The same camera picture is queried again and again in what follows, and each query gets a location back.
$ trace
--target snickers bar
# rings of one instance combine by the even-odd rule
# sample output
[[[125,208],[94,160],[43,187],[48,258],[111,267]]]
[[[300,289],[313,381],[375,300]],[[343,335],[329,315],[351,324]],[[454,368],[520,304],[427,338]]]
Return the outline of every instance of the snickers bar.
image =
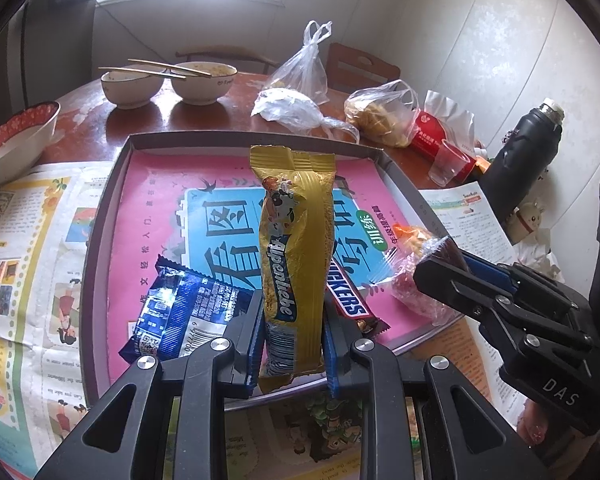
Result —
[[[331,259],[327,272],[327,290],[340,315],[356,320],[366,336],[376,336],[389,328],[371,312],[358,288],[335,258]]]

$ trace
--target cable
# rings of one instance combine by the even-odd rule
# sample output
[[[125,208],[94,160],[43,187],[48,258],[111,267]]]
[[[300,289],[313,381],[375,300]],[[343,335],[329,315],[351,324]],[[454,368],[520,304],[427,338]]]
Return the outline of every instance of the cable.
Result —
[[[164,59],[160,54],[158,54],[154,49],[152,49],[149,45],[147,45],[144,41],[140,40],[140,38],[138,38],[134,33],[132,33],[129,30],[129,28],[124,23],[122,23],[113,14],[111,14],[106,7],[101,6],[98,2],[96,2],[96,7],[98,7],[99,9],[104,10],[114,22],[116,22],[120,27],[124,28],[126,30],[126,32],[132,38],[134,38],[134,40],[136,40],[138,43],[140,43],[142,46],[144,46],[145,49],[150,50],[151,52],[153,52],[160,59],[161,62],[163,62],[163,63],[168,63],[169,62],[167,59]]]

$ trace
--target plastic-wrapped pastry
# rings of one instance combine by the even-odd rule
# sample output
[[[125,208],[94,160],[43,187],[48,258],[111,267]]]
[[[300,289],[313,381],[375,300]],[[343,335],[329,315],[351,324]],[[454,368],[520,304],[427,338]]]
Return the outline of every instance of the plastic-wrapped pastry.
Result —
[[[369,279],[372,283],[385,283],[394,298],[412,312],[430,319],[434,326],[445,324],[456,315],[455,311],[421,293],[413,281],[413,273],[419,261],[431,255],[466,270],[461,252],[449,236],[436,238],[422,227],[398,225],[394,230],[398,246],[385,255]]]
[[[415,92],[402,80],[353,92],[345,102],[347,122],[369,140],[385,146],[408,146],[418,115]]]

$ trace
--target blue snack wrapper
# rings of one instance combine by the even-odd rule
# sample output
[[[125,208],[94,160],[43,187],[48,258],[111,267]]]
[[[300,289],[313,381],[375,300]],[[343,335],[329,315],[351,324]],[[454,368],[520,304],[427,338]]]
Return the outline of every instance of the blue snack wrapper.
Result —
[[[158,277],[147,293],[134,334],[119,354],[166,360],[189,355],[220,337],[233,316],[246,312],[252,292],[158,256]]]

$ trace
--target qr code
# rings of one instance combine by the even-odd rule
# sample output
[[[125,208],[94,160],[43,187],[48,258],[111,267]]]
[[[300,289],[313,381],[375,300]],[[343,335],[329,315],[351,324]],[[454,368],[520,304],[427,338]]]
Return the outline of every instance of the qr code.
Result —
[[[144,332],[140,336],[140,341],[138,342],[138,349],[142,355],[153,355],[155,356],[158,353],[158,346],[160,346],[160,338],[155,335],[148,334]]]

